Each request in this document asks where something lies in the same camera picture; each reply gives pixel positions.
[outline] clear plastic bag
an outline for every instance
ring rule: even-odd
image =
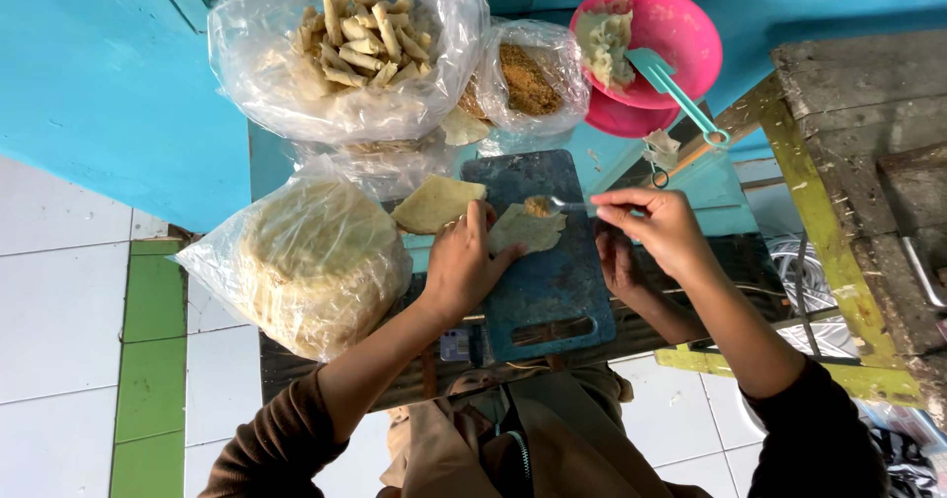
[[[413,264],[391,216],[325,157],[173,259],[280,345],[320,361],[371,333]]]
[[[510,109],[510,87],[500,67],[500,45],[519,45],[537,62],[546,82],[562,97],[548,115]],[[490,41],[475,75],[476,100],[494,125],[514,134],[550,136],[573,128],[589,111],[591,91],[583,77],[582,50],[568,28],[538,20],[493,18]]]
[[[476,150],[481,156],[505,156],[506,154],[553,150],[563,148],[569,143],[575,131],[575,128],[571,128],[550,136],[534,136],[490,129],[490,135],[476,143]]]
[[[290,158],[299,168],[325,154],[373,201],[396,201],[414,193],[428,175],[454,176],[461,147],[448,145],[444,139],[444,130],[435,129],[418,140],[367,142],[339,148],[293,141],[294,155]]]
[[[489,29],[486,0],[415,0],[432,36],[432,71],[391,90],[314,96],[291,31],[322,0],[218,0],[207,16],[210,65],[241,112],[287,139],[328,144],[420,138],[457,103]]]

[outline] teal spatula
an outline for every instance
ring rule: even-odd
[[[670,96],[681,105],[684,113],[689,115],[697,127],[704,132],[704,141],[718,148],[727,148],[730,144],[730,134],[714,126],[713,121],[697,107],[688,96],[670,79],[674,69],[664,61],[655,51],[642,47],[627,51],[625,56],[645,79],[655,86],[657,93],[670,93]]]

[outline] white cable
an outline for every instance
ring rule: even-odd
[[[786,298],[793,305],[793,310],[799,313],[797,306],[799,294],[796,289],[799,238],[792,235],[772,238],[766,241],[766,248],[773,257],[776,273],[779,274],[779,279],[786,288]],[[834,308],[837,305],[829,282],[826,281],[825,273],[822,271],[822,263],[815,256],[815,249],[811,242],[806,246],[806,253],[802,259],[802,299],[805,301],[806,311],[809,312]],[[824,321],[812,322],[811,326],[822,355],[837,358],[857,357],[845,319],[840,316],[831,317]],[[802,325],[781,329],[779,334],[800,352],[811,355],[811,347]]]

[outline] pink plate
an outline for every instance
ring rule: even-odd
[[[576,19],[581,12],[603,7],[615,0],[584,0],[576,8],[569,28],[575,32]],[[629,49],[648,47],[654,49],[674,68],[671,79],[691,99],[707,93],[720,74],[724,63],[724,48],[713,22],[691,0],[628,0],[624,8],[615,8],[611,13],[633,11],[632,42]],[[635,79],[622,92],[605,90],[585,68],[587,78],[598,91],[629,106],[647,109],[678,107],[667,93],[657,93],[638,71]]]
[[[677,119],[680,112],[681,107],[678,105],[668,109],[628,106],[593,88],[592,100],[589,101],[589,113],[585,121],[606,134],[639,138],[657,129],[667,129],[674,119]]]

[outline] cutting board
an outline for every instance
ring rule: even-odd
[[[486,185],[487,202],[498,215],[511,203],[523,203],[532,195],[553,195],[565,202],[583,199],[572,155],[561,149],[470,160],[462,165],[460,177]],[[484,299],[494,359],[556,354],[615,338],[615,317],[588,215],[584,211],[562,213],[566,220],[559,243],[514,262]],[[584,318],[591,321],[591,331],[583,335],[526,346],[513,343],[517,328]]]

